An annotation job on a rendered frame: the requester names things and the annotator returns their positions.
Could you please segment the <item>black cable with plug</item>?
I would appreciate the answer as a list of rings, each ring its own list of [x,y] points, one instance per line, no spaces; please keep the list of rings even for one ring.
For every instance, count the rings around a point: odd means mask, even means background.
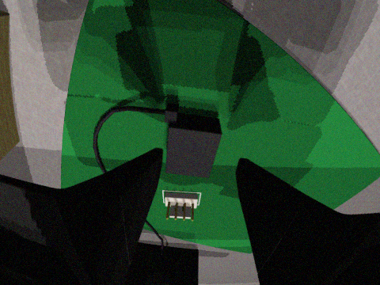
[[[98,121],[93,135],[93,150],[101,171],[107,172],[97,152],[97,134],[102,124],[115,112],[134,111],[165,114],[165,123],[169,123],[165,173],[209,178],[222,139],[219,118],[178,113],[179,107],[179,104],[167,104],[165,110],[133,107],[133,105],[112,108],[104,115],[104,118]]]

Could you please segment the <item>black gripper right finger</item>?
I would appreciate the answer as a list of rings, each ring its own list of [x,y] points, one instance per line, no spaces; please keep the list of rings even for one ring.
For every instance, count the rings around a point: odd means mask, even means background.
[[[380,213],[343,215],[240,158],[237,193],[260,285],[329,285],[380,244]]]

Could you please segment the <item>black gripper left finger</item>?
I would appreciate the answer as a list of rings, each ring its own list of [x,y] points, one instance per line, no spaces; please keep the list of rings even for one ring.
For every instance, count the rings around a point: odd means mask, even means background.
[[[163,154],[154,148],[66,189],[0,174],[0,228],[60,251],[80,285],[124,285]]]

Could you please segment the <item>green circuit board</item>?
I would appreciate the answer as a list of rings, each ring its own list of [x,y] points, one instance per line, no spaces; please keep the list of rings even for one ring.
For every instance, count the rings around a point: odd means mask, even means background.
[[[322,85],[218,0],[89,0],[63,121],[61,185],[99,177],[98,121],[112,108],[216,117],[209,178],[165,173],[165,114],[120,111],[102,124],[105,171],[162,148],[146,221],[158,234],[253,253],[237,187],[240,158],[335,209],[380,177],[380,154]]]

